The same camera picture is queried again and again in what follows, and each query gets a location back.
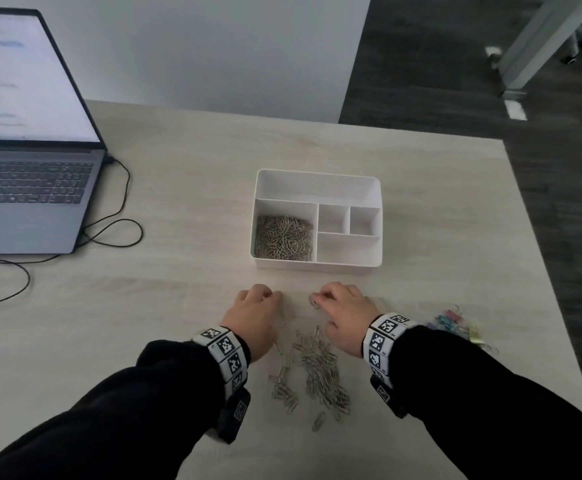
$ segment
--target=white wristband with markers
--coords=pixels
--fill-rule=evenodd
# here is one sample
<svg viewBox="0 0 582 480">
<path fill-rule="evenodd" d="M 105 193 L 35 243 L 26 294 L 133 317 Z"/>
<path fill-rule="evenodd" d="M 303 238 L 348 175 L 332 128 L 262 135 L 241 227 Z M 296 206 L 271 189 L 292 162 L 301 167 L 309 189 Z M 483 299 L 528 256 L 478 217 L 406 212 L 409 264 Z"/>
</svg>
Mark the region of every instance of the white wristband with markers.
<svg viewBox="0 0 582 480">
<path fill-rule="evenodd" d="M 209 328 L 192 340 L 205 346 L 220 366 L 224 400 L 228 401 L 247 380 L 247 358 L 240 341 L 231 330 L 221 326 Z"/>
<path fill-rule="evenodd" d="M 362 342 L 362 354 L 371 366 L 371 371 L 391 389 L 393 389 L 393 384 L 389 379 L 391 349 L 401 334 L 417 325 L 417 322 L 397 313 L 387 313 L 371 323 Z"/>
</svg>

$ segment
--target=laptop screen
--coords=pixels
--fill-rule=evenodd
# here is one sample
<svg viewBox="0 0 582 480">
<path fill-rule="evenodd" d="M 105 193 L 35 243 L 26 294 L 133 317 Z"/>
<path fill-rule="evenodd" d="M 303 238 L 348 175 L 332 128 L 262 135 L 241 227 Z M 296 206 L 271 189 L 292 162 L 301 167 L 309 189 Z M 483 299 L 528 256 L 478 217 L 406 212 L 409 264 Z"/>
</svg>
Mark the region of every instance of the laptop screen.
<svg viewBox="0 0 582 480">
<path fill-rule="evenodd" d="M 100 141 L 37 16 L 0 14 L 0 139 Z"/>
</svg>

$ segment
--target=person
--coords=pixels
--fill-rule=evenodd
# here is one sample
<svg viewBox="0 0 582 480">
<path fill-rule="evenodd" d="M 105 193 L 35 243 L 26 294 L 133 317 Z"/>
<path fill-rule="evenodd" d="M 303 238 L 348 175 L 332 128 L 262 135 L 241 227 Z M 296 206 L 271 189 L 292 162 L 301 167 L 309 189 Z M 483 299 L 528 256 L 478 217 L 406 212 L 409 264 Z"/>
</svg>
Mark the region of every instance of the person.
<svg viewBox="0 0 582 480">
<path fill-rule="evenodd" d="M 341 283 L 311 298 L 331 316 L 332 343 L 361 357 L 367 329 L 380 315 L 371 300 Z M 222 318 L 247 363 L 273 345 L 281 300 L 280 291 L 254 285 L 238 293 Z M 468 478 L 582 476 L 582 412 L 477 346 L 416 326 L 396 339 L 389 361 L 408 414 L 423 421 Z M 104 379 L 69 411 L 0 452 L 0 479 L 174 479 L 224 400 L 221 371 L 206 347 L 151 342 L 134 367 Z M 378 399 L 373 407 L 386 406 Z"/>
</svg>

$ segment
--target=wooden table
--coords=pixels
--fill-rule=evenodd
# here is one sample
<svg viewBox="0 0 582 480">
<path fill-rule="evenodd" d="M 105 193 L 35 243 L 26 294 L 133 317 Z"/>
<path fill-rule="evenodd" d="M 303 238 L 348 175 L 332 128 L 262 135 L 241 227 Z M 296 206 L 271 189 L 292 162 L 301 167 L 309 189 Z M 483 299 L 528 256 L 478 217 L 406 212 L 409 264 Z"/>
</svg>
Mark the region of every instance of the wooden table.
<svg viewBox="0 0 582 480">
<path fill-rule="evenodd" d="M 0 449 L 133 364 L 148 341 L 186 340 L 217 323 L 235 293 L 256 282 L 308 294 L 343 280 L 422 321 L 456 304 L 502 363 L 582 410 L 582 377 L 501 141 L 89 106 L 133 172 L 124 216 L 142 222 L 146 239 L 30 266 L 31 289 L 0 305 Z M 260 168 L 378 177 L 383 265 L 366 276 L 255 268 L 248 249 Z M 117 208 L 124 181 L 120 168 L 106 170 L 93 216 Z M 121 225 L 106 240 L 135 233 Z M 0 298 L 23 279 L 0 266 Z M 271 400 L 266 376 L 279 362 L 272 351 L 252 366 L 253 402 L 238 440 L 225 447 L 203 438 L 181 470 L 188 478 L 462 477 L 418 420 L 394 418 L 362 361 L 340 361 L 351 417 L 318 433 L 310 430 L 316 407 L 287 416 Z M 446 367 L 463 370 L 453 358 Z M 470 417 L 461 405 L 456 413 Z M 468 423 L 498 434 L 479 418 Z"/>
</svg>

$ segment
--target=black sleeve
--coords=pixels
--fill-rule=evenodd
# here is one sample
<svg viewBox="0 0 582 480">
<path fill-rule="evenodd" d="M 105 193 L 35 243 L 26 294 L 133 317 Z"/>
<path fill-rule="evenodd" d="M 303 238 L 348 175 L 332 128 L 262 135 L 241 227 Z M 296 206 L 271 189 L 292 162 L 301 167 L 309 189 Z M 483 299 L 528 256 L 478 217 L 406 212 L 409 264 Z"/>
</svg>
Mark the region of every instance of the black sleeve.
<svg viewBox="0 0 582 480">
<path fill-rule="evenodd" d="M 582 478 L 582 412 L 469 341 L 419 326 L 389 361 L 399 402 L 468 478 Z"/>
<path fill-rule="evenodd" d="M 223 384 L 206 347 L 151 342 L 135 367 L 103 380 L 0 452 L 0 479 L 174 479 L 215 426 Z"/>
</svg>

